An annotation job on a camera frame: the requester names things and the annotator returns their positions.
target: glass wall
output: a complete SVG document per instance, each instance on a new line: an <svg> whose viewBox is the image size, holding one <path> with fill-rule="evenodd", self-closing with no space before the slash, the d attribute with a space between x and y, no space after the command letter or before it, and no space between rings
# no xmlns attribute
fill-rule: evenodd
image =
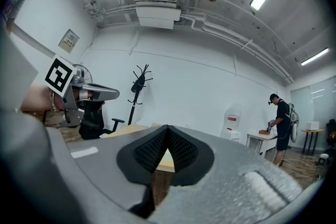
<svg viewBox="0 0 336 224"><path fill-rule="evenodd" d="M326 129L329 120L336 119L336 77L291 91L291 102L299 114L300 124L297 141L291 142L290 145L303 147L306 134L301 130L306 128L307 122L318 121L320 129ZM326 149L328 147L326 139L326 132L319 133L316 149Z"/></svg>

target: black coat rack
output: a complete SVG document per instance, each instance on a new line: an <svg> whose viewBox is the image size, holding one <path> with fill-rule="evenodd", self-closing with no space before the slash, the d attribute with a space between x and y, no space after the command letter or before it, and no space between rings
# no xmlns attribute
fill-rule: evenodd
<svg viewBox="0 0 336 224"><path fill-rule="evenodd" d="M135 109L135 105L138 104L137 100L139 97L139 93L142 90L143 87L145 86L145 81L151 80L151 79L146 79L145 78L145 74L146 73L150 73L151 71L146 71L149 65L145 65L145 68L142 69L137 66L140 70L141 70L141 75L138 77L138 75L133 71L133 73L135 74L135 76L137 77L137 80L135 82L133 82L133 86L131 88L131 91L135 93L135 97L133 101L128 100L130 103L133 103L132 106L132 110L131 110L131 114L130 114L130 118L128 120L128 125L130 125L132 123L132 119L133 119L133 114L134 114L134 109Z"/></svg>

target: yellow tabletop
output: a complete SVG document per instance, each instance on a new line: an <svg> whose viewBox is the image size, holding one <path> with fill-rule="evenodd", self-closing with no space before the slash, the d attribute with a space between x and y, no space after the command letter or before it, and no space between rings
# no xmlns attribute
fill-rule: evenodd
<svg viewBox="0 0 336 224"><path fill-rule="evenodd" d="M159 124L152 124L152 127L155 126L160 126ZM108 134L106 136L104 136L103 138L109 138L109 137L115 137L115 136L119 136L119 135L124 135L124 134L130 134L130 133L134 133L137 131L142 131L147 129L147 127L144 126L140 126L137 124L131 124L128 125L120 130L115 131L114 133ZM163 171L167 171L167 172L174 172L174 162L173 162L173 158L172 155L170 154L170 152L167 150L166 153L164 154L163 158L161 159L158 167L156 168L158 170L163 170Z"/></svg>
<svg viewBox="0 0 336 224"><path fill-rule="evenodd" d="M321 133L321 132L324 132L325 129L318 129L318 130L301 130L302 132L305 132L305 133Z"/></svg>

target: wall switch plate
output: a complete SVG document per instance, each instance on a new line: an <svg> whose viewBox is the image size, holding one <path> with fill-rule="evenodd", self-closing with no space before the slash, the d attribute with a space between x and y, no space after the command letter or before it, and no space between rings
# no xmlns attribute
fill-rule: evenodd
<svg viewBox="0 0 336 224"><path fill-rule="evenodd" d="M77 43L79 37L69 29L66 34L63 36L61 42L58 44L63 50L68 53L71 53L73 47Z"/></svg>

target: wooden desk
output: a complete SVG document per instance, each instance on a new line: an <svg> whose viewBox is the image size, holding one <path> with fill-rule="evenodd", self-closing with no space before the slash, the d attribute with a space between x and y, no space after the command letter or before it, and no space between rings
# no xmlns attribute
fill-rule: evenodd
<svg viewBox="0 0 336 224"><path fill-rule="evenodd" d="M262 147L262 143L264 141L270 141L270 140L273 140L273 139L276 139L276 135L272 135L272 134L252 134L252 133L248 133L247 134L247 141L246 141L246 146L249 147L250 146L250 141L251 141L251 137L254 138L254 139L257 139L259 141L258 143L258 146L256 147L256 153L259 155L260 154L260 149ZM265 157L265 153L266 153L266 150L263 151L262 153L262 157L264 158Z"/></svg>
<svg viewBox="0 0 336 224"><path fill-rule="evenodd" d="M153 123L152 127L155 127L155 126L160 126L160 125ZM134 132L137 132L137 131L142 131L142 130L145 130L145 129L147 129L147 127L140 126L140 125L137 125L137 124L131 124L131 125L126 126L125 128L122 128L120 130L115 131L114 133L108 134L108 135L104 136L103 138L109 138L109 137L115 137L115 136L124 135L124 134L130 134L130 133L134 133ZM163 155L163 158L161 159L161 161L160 161L160 163L159 163L159 165L156 169L161 170L161 171L166 171L166 172L175 172L173 157L168 150Z"/></svg>
<svg viewBox="0 0 336 224"><path fill-rule="evenodd" d="M305 139L305 144L304 144L304 146L303 146L302 153L305 152L305 149L306 149L306 143L307 143L307 139L308 139L308 134L311 133L310 141L309 141L309 146L308 146L308 150L307 150L307 154L309 154L309 151L310 151L311 140L312 140L312 138L313 138L313 135L314 135L314 133L316 133L316 135L315 135L314 147L313 147L313 151L312 151L312 155L314 155L315 147L316 147L316 142L317 142L317 135L318 135L319 133L321 133L321 132L324 132L325 130L324 130L324 129L319 129L319 130L301 130L301 131L306 133L306 139Z"/></svg>

